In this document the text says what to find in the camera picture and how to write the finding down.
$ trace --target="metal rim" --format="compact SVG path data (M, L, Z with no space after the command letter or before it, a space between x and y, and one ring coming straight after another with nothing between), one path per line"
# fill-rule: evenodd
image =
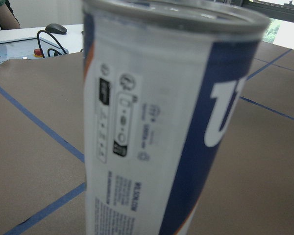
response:
M251 10L201 0L84 1L96 9L191 32L262 33L270 22L266 16Z

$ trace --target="white desk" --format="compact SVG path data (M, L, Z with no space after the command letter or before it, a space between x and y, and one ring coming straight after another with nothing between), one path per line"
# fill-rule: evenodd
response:
M64 27L68 30L67 34L53 35L64 48L69 50L69 53L80 52L83 48L83 35L81 33L84 28L83 24L64 25ZM39 30L44 29L45 27L2 30L0 31L0 41L35 37ZM40 36L53 42L53 39L45 33L42 33Z

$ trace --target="black computer mouse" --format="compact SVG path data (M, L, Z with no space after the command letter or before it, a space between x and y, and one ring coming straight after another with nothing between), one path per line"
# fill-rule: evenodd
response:
M49 33L66 34L68 30L60 24L51 23L46 26L45 31Z

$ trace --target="brown table surface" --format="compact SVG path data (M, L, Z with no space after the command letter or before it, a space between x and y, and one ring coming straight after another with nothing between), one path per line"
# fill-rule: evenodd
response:
M262 42L189 235L294 235L294 50ZM0 66L0 235L85 234L82 55Z

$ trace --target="white wall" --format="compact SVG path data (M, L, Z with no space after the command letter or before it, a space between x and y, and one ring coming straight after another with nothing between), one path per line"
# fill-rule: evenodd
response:
M21 28L82 24L82 0L10 0Z

